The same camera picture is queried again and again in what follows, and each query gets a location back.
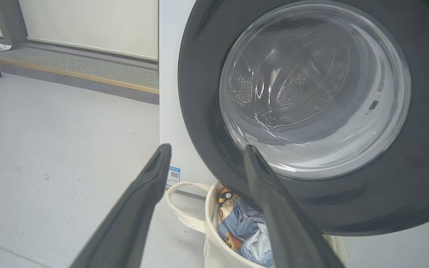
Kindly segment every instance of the gray floor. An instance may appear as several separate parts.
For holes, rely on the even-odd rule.
[[[0,59],[22,61],[65,71],[84,73],[97,77],[131,83],[150,88],[159,88],[158,71],[112,63],[65,53],[45,51],[29,47],[0,52]]]
[[[0,78],[0,267],[68,267],[157,148],[158,117],[145,102]],[[175,203],[203,213],[201,200]],[[162,200],[142,267],[202,267],[203,242]]]

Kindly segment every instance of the denim jeans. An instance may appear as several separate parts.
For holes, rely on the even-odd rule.
[[[218,226],[223,241],[246,259],[265,267],[273,263],[264,215],[237,198],[226,219]]]

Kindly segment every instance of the front-load washing machine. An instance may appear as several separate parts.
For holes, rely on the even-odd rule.
[[[345,239],[347,266],[429,264],[429,1],[159,10],[168,186],[219,180],[255,206],[252,144],[317,227],[362,236]]]

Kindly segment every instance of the laundry basket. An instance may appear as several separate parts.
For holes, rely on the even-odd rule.
[[[172,204],[172,194],[180,187],[185,185],[194,185],[202,190],[208,192],[206,195],[206,202],[204,204],[204,219],[200,220],[185,212],[177,209]],[[205,268],[264,268],[263,266],[248,261],[241,255],[232,251],[225,242],[220,238],[217,226],[213,225],[213,217],[216,215],[215,211],[216,202],[220,191],[224,188],[221,183],[216,182],[213,185],[180,182],[171,186],[165,198],[167,203],[172,207],[175,215],[188,227],[198,232],[204,233],[206,240],[204,241],[203,255]],[[325,240],[332,247],[333,251],[337,254],[342,263],[346,262],[346,255],[344,244],[340,236],[325,236]]]

